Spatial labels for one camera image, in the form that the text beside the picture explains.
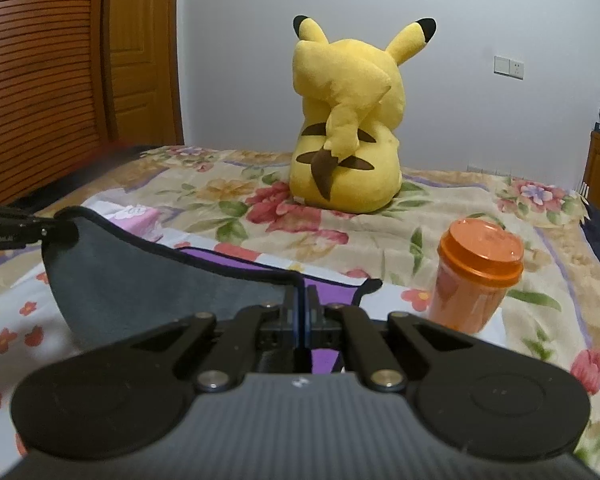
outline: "stuffed toy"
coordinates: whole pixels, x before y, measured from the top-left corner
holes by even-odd
[[[424,18],[405,27],[385,50],[358,40],[329,43],[311,18],[296,16],[294,89],[304,124],[289,185],[296,200],[347,213],[368,213],[391,202],[402,174],[392,133],[404,113],[398,67],[436,31]]]

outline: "purple fabric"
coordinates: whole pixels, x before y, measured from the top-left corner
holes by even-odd
[[[244,260],[236,260],[230,256],[225,256],[220,253],[212,253],[202,249],[196,248],[185,248],[182,249],[184,253],[190,254],[214,262],[216,264],[236,267],[237,269],[251,269],[251,270],[269,270],[270,267],[263,266],[261,264],[255,264],[245,262]],[[339,285],[337,283],[325,283],[318,280],[314,280],[305,275],[304,286],[315,285],[318,291],[318,298],[320,298],[321,304],[327,303],[345,303],[351,304],[353,295],[356,293],[358,288],[355,285]],[[333,370],[333,365],[338,358],[338,352],[327,348],[319,348],[312,350],[312,373],[314,374],[330,374]]]
[[[328,348],[311,350],[312,374],[330,374],[339,352]]]

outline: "black clamp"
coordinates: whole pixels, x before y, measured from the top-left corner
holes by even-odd
[[[16,208],[0,206],[0,251],[23,249],[50,237],[75,240],[78,230],[70,221],[40,218]]]

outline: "wooden door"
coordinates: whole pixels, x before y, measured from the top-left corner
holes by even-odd
[[[181,144],[175,0],[108,0],[106,13],[116,139]]]

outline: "brown stripe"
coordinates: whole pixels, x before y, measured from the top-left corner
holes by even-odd
[[[309,136],[309,135],[320,135],[323,137],[327,136],[327,123],[317,123],[311,124],[307,126],[303,131],[301,136]]]
[[[371,171],[375,169],[372,164],[355,155],[348,156],[340,164],[338,164],[338,166],[340,166],[341,168],[349,168],[351,170],[363,171]]]
[[[296,156],[296,161],[300,162],[301,164],[312,164],[316,153],[319,152],[301,153],[300,155]],[[362,171],[371,171],[375,169],[375,167],[370,162],[367,162],[363,158],[359,158],[355,155],[348,156],[340,164],[338,164],[338,166],[340,166],[341,168],[349,168],[350,170]]]
[[[307,126],[300,135],[302,137],[310,135],[326,137],[327,123],[311,124],[310,126]],[[360,129],[358,129],[358,140],[362,140],[362,142],[376,142],[372,136]]]
[[[331,155],[321,148],[311,161],[311,175],[315,185],[325,200],[331,199],[331,186],[333,185],[333,170],[338,167],[338,157]]]
[[[358,128],[358,140],[361,140],[362,142],[376,142],[372,136],[367,132],[363,132],[360,128]]]
[[[296,156],[296,161],[300,162],[301,164],[311,164],[311,161],[314,160],[314,155],[316,153],[318,152],[301,153],[300,155]]]

